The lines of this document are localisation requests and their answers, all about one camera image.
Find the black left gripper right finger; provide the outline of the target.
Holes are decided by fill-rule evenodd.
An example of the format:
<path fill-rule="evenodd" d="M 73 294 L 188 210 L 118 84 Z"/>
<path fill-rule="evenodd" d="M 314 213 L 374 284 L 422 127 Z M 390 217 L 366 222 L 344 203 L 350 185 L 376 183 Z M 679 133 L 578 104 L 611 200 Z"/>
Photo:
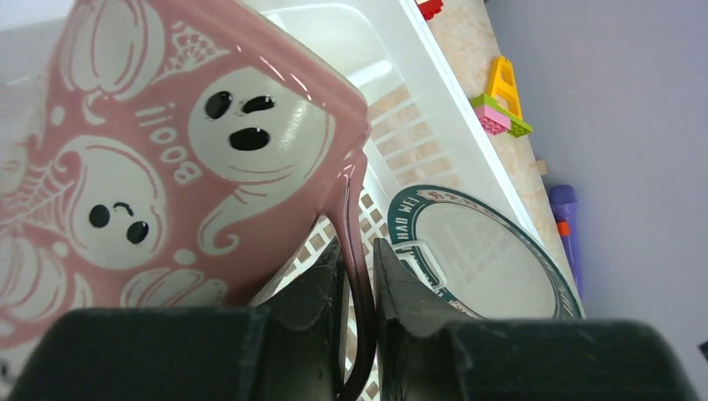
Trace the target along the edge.
<path fill-rule="evenodd" d="M 378 239 L 384 400 L 695 400 L 670 345 L 622 320 L 481 320 L 435 295 Z"/>

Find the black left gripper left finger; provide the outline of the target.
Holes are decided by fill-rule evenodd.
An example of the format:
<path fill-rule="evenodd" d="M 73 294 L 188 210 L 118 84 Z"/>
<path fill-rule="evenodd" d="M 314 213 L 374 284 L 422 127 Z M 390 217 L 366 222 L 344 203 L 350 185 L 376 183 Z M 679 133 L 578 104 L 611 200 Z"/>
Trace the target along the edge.
<path fill-rule="evenodd" d="M 61 317 L 12 400 L 334 400 L 344 262 L 331 241 L 258 307 L 84 309 Z"/>

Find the pink ghost mug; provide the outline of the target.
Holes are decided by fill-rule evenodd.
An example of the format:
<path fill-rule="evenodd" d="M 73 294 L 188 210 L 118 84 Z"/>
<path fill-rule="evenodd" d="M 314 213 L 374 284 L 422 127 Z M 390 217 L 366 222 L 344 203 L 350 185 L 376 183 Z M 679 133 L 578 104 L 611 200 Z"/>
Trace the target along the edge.
<path fill-rule="evenodd" d="M 1 397 L 64 313 L 245 306 L 326 217 L 376 352 L 362 93 L 241 1 L 77 1 L 1 158 Z"/>

